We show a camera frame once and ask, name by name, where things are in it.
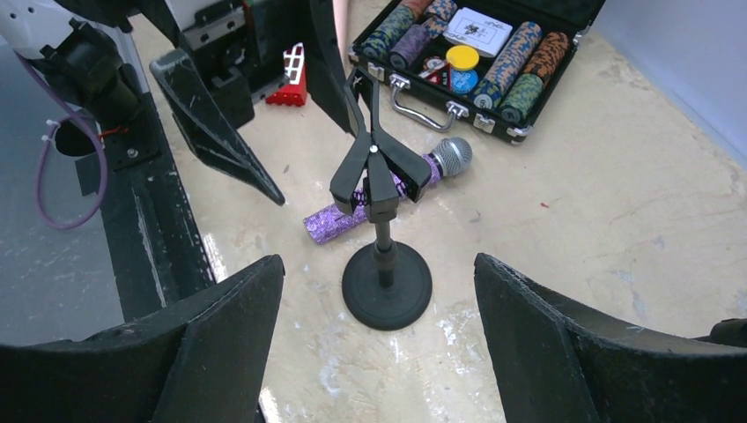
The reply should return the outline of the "black round-base mic stand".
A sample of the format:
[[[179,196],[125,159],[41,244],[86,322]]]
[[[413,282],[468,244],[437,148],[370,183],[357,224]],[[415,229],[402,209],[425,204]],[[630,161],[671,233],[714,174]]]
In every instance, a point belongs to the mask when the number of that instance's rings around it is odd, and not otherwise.
[[[386,132],[379,119],[380,82],[357,67],[344,85],[354,140],[329,191],[345,215],[365,213],[375,239],[346,264],[342,294],[349,312],[366,327],[401,330],[425,312],[433,280],[425,259],[395,241],[390,223],[402,197],[417,202],[431,178],[428,162]]]

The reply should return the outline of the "purple glitter microphone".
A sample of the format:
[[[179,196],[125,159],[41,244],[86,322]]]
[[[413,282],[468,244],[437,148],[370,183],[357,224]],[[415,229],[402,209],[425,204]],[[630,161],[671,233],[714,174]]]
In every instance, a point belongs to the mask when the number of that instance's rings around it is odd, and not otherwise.
[[[472,155],[472,148],[464,138],[443,138],[429,153],[422,155],[431,167],[429,185],[465,172],[470,167]],[[335,204],[303,219],[307,233],[317,244],[331,241],[366,221],[363,205],[358,205],[353,214],[345,214]]]

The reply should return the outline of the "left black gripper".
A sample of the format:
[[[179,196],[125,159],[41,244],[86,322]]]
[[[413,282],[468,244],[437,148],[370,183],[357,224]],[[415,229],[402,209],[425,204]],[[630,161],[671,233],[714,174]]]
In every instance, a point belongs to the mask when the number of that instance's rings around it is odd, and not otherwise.
[[[307,89],[344,132],[351,118],[331,1],[137,1],[177,49],[149,68],[190,151],[207,167],[285,197],[236,130],[283,77],[283,53],[306,41]]]

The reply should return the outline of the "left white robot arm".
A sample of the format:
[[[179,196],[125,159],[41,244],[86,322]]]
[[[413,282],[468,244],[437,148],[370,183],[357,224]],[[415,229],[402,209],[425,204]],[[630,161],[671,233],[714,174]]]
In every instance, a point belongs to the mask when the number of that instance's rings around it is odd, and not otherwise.
[[[284,84],[285,51],[303,47],[313,101],[351,130],[330,1],[4,1],[1,35],[53,93],[128,129],[144,99],[111,31],[130,33],[136,15],[172,43],[150,69],[190,151],[274,203],[284,196],[239,128]]]

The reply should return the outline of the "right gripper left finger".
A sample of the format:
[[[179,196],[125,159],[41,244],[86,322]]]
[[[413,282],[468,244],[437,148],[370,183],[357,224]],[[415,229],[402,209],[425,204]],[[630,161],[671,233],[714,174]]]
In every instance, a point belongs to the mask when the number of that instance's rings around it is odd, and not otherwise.
[[[1,349],[4,422],[261,422],[285,267],[223,282],[82,341]]]

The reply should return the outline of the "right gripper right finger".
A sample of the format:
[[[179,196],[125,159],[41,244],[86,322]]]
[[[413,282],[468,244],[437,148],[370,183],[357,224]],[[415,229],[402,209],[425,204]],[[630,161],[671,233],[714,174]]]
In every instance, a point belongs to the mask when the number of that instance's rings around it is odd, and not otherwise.
[[[746,322],[682,338],[476,256],[484,336],[509,422],[743,422]]]

